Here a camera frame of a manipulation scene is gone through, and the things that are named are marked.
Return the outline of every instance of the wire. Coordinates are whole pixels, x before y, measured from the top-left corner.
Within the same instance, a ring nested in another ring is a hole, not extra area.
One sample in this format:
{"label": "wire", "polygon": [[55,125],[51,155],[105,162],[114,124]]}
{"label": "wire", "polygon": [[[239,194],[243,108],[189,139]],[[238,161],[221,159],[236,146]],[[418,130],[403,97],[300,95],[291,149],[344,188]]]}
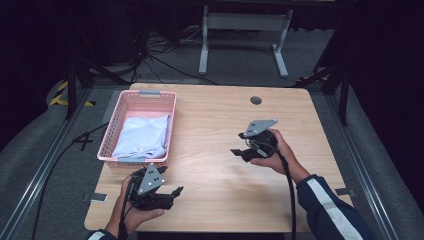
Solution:
{"label": "wire", "polygon": [[231,33],[235,34],[235,35],[239,35],[245,38],[255,38],[259,35],[260,31],[253,31],[252,35],[249,35],[248,33],[252,32],[252,31],[240,31],[240,30],[233,30],[231,31]]}
{"label": "wire", "polygon": [[128,201],[130,189],[132,188],[133,183],[134,183],[134,178],[131,177],[130,182],[128,183],[128,186],[127,186],[127,190],[125,192],[124,201],[122,203],[121,217],[119,219],[118,240],[126,239],[128,237],[128,230],[127,230],[127,227],[125,226],[125,217],[127,213],[131,210],[131,208],[128,209],[127,212],[125,212],[125,209],[127,208],[127,201]]}
{"label": "wire", "polygon": [[134,68],[134,70],[133,70],[133,75],[132,75],[132,77],[131,77],[131,83],[134,83],[134,82],[137,82],[138,81],[138,78],[137,78],[137,66]]}
{"label": "wire", "polygon": [[37,214],[35,215],[34,226],[33,226],[33,228],[32,228],[32,239],[33,239],[33,240],[35,239],[35,235],[36,235],[36,233],[37,233],[38,219],[39,219],[39,217],[40,217],[41,206],[42,206],[43,199],[44,199],[44,193],[46,192],[46,186],[47,186],[47,183],[49,182],[49,179],[50,179],[50,176],[52,175],[53,170],[55,169],[55,167],[56,167],[57,163],[59,162],[59,159],[63,156],[63,154],[65,154],[65,152],[66,152],[66,151],[67,151],[67,150],[68,150],[68,149],[69,149],[72,145],[74,145],[74,143],[78,142],[79,140],[81,140],[81,139],[82,139],[82,138],[84,138],[85,136],[90,135],[91,133],[93,133],[93,132],[95,132],[95,131],[99,130],[100,128],[102,128],[102,127],[104,127],[104,126],[106,126],[106,125],[108,125],[108,124],[109,124],[109,122],[107,122],[107,123],[105,123],[105,124],[102,124],[101,126],[99,126],[99,127],[95,128],[95,129],[93,129],[93,130],[91,130],[91,131],[89,131],[89,132],[85,132],[85,133],[81,134],[80,136],[78,136],[78,137],[74,138],[74,139],[72,140],[72,142],[71,142],[68,146],[66,146],[66,148],[65,148],[65,149],[64,149],[64,150],[63,150],[63,151],[59,154],[59,156],[56,158],[56,160],[55,160],[55,162],[54,162],[53,166],[50,168],[50,170],[49,170],[49,172],[48,172],[48,174],[47,174],[46,181],[44,182],[43,187],[42,187],[42,190],[41,190],[40,201],[38,202],[38,207],[37,207]]}
{"label": "wire", "polygon": [[177,71],[177,72],[179,72],[179,73],[181,73],[181,74],[184,74],[184,75],[186,75],[186,76],[193,77],[193,78],[200,78],[200,79],[206,80],[206,81],[208,81],[208,82],[211,82],[212,84],[219,85],[219,84],[218,84],[218,83],[216,83],[215,81],[210,80],[210,79],[208,79],[208,78],[199,77],[199,76],[194,76],[194,75],[191,75],[191,74],[185,73],[185,72],[183,72],[183,71],[181,71],[181,70],[179,70],[179,69],[177,69],[177,68],[175,68],[175,67],[173,67],[173,66],[169,65],[168,63],[166,63],[166,62],[164,62],[164,61],[162,61],[162,60],[160,60],[160,59],[158,59],[158,58],[156,58],[156,57],[152,56],[151,54],[149,54],[149,57],[151,57],[151,58],[155,59],[156,61],[158,61],[158,62],[160,62],[160,63],[162,63],[162,64],[164,64],[165,66],[168,66],[168,67],[170,67],[170,68],[174,69],[175,71]]}
{"label": "wire", "polygon": [[[133,66],[129,66],[128,68],[126,68],[126,69],[122,69],[122,70],[118,70],[118,71],[116,71],[116,72],[112,72],[113,74],[115,74],[115,75],[117,75],[117,76],[121,76],[121,75],[125,75],[125,74],[127,74],[127,73],[130,73],[131,71],[133,71],[134,70],[134,68],[136,68],[137,66],[136,65],[133,65]],[[105,75],[103,75],[103,74],[101,74],[101,73],[97,73],[97,72],[90,72],[91,73],[91,75],[93,75],[93,77],[95,77],[95,78],[105,78],[106,76]]]}
{"label": "wire", "polygon": [[130,208],[128,208],[128,210],[127,210],[127,212],[125,213],[125,216],[124,217],[127,217],[127,215],[128,215],[128,213],[130,212],[130,210],[131,209],[133,209],[134,208],[134,206],[131,206]]}
{"label": "wire", "polygon": [[270,147],[280,157],[285,175],[287,177],[287,182],[289,184],[290,203],[291,203],[291,212],[292,212],[292,240],[295,240],[296,239],[296,205],[295,205],[293,181],[292,181],[291,173],[290,173],[290,170],[289,170],[289,163],[287,162],[286,158],[280,153],[280,150],[278,148],[275,148],[274,146],[272,146],[270,144],[254,140],[254,141],[250,141],[249,143],[246,142],[246,145],[249,146],[249,147],[251,147],[252,145],[264,145],[264,146]]}
{"label": "wire", "polygon": [[102,131],[102,136],[101,136],[101,139],[100,139],[100,142],[101,142],[101,141],[103,141],[103,138],[105,137],[106,130],[107,130],[107,128],[104,128],[104,129],[103,129],[103,131]]}
{"label": "wire", "polygon": [[153,71],[153,69],[152,69],[152,67],[150,67],[150,64],[148,64],[147,62],[146,62],[146,60],[143,60],[144,61],[144,63],[149,67],[149,69],[150,69],[150,71],[156,76],[156,78],[159,80],[159,82],[161,82],[161,83],[163,83],[161,80],[160,80],[160,78],[159,78],[159,76],[155,73],[155,71]]}
{"label": "wire", "polygon": [[[160,40],[158,40],[157,39],[158,35],[154,34],[154,35],[151,35],[149,39],[155,38],[155,41],[150,44],[147,44],[147,47],[149,48],[150,53],[155,53],[155,54],[170,53],[179,47],[190,45],[193,42],[201,43],[196,40],[191,40],[191,38],[195,38],[201,32],[201,30],[202,29],[199,28],[193,33],[191,33],[188,37],[180,39],[177,45],[172,45],[171,41],[164,40],[165,38],[163,37]],[[159,47],[159,46],[163,46],[163,49],[162,50],[151,49],[151,47]]]}

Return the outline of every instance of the white stand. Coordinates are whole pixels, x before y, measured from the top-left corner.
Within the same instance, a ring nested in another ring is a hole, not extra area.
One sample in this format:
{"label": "white stand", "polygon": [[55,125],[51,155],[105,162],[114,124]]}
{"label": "white stand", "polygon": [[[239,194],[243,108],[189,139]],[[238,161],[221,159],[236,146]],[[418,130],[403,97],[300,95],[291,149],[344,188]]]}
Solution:
{"label": "white stand", "polygon": [[205,75],[208,64],[208,29],[240,29],[259,31],[279,31],[280,39],[272,49],[277,62],[280,76],[288,77],[281,49],[287,35],[293,10],[287,11],[286,15],[260,15],[260,14],[231,14],[231,13],[209,13],[208,6],[203,9],[203,43],[200,54],[199,74]]}

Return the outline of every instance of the white stripe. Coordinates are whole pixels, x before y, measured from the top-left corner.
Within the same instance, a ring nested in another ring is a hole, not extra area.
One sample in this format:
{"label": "white stripe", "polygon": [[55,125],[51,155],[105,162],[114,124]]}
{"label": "white stripe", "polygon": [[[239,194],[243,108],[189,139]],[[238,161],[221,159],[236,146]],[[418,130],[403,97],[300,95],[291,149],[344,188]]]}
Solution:
{"label": "white stripe", "polygon": [[102,232],[95,232],[88,240],[100,240],[104,235]]}
{"label": "white stripe", "polygon": [[362,239],[361,234],[352,226],[346,216],[340,211],[330,196],[328,196],[321,184],[315,179],[310,179],[307,183],[344,239]]}

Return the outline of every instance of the dark background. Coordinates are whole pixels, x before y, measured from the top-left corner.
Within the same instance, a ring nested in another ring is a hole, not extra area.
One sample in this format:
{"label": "dark background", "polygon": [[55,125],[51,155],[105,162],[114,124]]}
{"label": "dark background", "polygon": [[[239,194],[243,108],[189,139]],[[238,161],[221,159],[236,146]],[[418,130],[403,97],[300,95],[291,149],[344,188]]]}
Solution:
{"label": "dark background", "polygon": [[[54,3],[51,9],[46,2]],[[418,186],[424,175],[423,8],[418,1],[364,5],[367,10],[341,23],[339,11],[299,10],[291,27],[337,27],[320,64],[328,67],[354,53],[351,84],[422,210],[424,190]],[[202,8],[171,6],[148,14],[148,27],[175,40],[179,30],[200,24]],[[46,111],[47,93],[65,76],[69,50],[103,66],[130,61],[137,52],[130,19],[119,1],[2,0],[0,32],[0,150]],[[112,40],[116,34],[121,37]]]}

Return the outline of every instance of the metal stand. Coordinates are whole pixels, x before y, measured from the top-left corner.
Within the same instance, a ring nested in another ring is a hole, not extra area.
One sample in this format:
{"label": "metal stand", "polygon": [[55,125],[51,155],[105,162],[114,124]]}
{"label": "metal stand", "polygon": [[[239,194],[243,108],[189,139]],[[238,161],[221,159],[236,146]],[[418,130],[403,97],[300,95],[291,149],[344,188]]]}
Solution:
{"label": "metal stand", "polygon": [[73,58],[68,60],[68,112],[65,119],[69,119],[76,109],[77,102],[77,79],[83,88],[91,88],[94,85],[94,79],[89,71],[89,68],[96,70],[104,76],[110,78],[121,85],[130,85],[131,83],[120,78],[116,74],[108,71],[104,67],[91,62],[78,55],[73,55]]}
{"label": "metal stand", "polygon": [[324,69],[311,77],[301,78],[300,82],[296,83],[291,88],[303,88],[307,85],[320,80],[321,78],[328,76],[327,81],[321,87],[322,92],[325,95],[333,95],[338,86],[341,84],[340,102],[339,102],[339,116],[343,125],[347,125],[346,122],[346,108],[347,108],[347,97],[349,93],[349,71],[348,66],[338,65]]}
{"label": "metal stand", "polygon": [[210,13],[208,6],[203,9],[203,43],[200,54],[199,74],[205,75],[208,64],[208,30],[209,29],[239,29],[258,31],[279,31],[280,38],[277,44],[272,45],[275,61],[278,70],[283,78],[288,77],[287,68],[284,64],[281,49],[287,30],[290,25],[293,10],[287,11],[286,15],[261,15],[261,14],[231,14],[231,13]]}

